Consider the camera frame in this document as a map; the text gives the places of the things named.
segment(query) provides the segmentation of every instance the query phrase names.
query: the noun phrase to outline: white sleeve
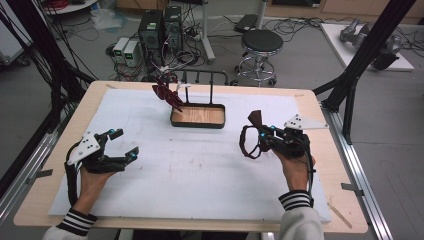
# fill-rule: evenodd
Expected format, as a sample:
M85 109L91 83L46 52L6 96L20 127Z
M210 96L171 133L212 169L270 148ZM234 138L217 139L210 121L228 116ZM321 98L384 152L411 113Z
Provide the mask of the white sleeve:
M286 210L281 219L280 240L324 239L318 212L310 207L306 191L291 191L279 199Z
M84 215L71 208L59 225L46 231L43 240L87 240L88 231L96 220L91 214Z
M51 227L44 233L43 240L88 240L88 238L57 227Z

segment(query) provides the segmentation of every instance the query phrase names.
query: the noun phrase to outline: wooden tray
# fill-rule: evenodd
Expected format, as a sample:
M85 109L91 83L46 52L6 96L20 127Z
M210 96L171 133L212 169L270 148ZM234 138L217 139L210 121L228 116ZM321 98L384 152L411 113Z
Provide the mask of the wooden tray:
M223 128L225 125L225 106L222 104L185 103L183 112L173 108L171 125L191 128Z

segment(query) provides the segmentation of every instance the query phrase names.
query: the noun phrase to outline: black stool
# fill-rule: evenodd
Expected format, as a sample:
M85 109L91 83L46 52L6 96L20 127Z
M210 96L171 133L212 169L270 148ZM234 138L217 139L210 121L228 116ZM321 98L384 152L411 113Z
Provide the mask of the black stool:
M236 86L240 75L258 81L259 87L261 82L266 80L268 80L270 85L275 85L277 78L274 66L268 61L268 57L279 53L283 49L283 39L269 30L250 30L243 34L241 46L246 51L243 57L248 54L253 56L244 58L235 67L237 76L235 80L230 82L230 85Z

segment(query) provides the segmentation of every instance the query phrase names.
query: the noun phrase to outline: black cuff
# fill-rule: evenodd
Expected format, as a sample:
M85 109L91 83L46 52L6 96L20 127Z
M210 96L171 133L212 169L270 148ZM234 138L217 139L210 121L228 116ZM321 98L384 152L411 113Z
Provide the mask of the black cuff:
M84 237L96 221L96 216L91 214L87 216L71 208L57 227Z
M290 191L278 198L286 211L298 207L311 207L308 192L305 190Z

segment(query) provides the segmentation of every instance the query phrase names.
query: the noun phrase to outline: hand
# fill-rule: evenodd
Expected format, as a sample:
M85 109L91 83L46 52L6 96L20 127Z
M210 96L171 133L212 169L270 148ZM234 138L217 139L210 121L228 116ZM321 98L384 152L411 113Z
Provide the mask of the hand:
M306 154L299 158L288 159L281 153L274 151L283 164L283 173L286 177L287 185L290 191L307 190L308 184L308 159ZM315 158L312 157L312 162L315 165Z
M87 169L81 167L81 191L78 201L72 207L74 210L88 215L91 208L97 201L103 187L105 186L107 180L115 174L111 173L102 173L95 174L89 173Z

